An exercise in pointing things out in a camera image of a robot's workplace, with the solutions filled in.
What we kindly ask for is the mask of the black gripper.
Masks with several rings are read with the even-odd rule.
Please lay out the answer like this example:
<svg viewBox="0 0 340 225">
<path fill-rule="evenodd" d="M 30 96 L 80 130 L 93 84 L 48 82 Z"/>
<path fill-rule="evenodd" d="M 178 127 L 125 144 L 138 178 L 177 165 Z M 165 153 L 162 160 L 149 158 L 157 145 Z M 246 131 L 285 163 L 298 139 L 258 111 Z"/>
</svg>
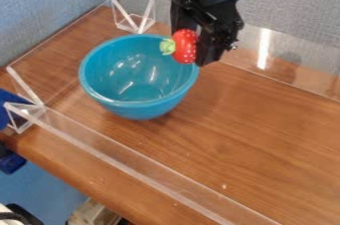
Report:
<svg viewBox="0 0 340 225">
<path fill-rule="evenodd" d="M 194 63 L 202 67 L 232 49 L 244 22 L 236 10 L 238 0 L 170 0 L 170 32 L 200 27 Z"/>
</svg>

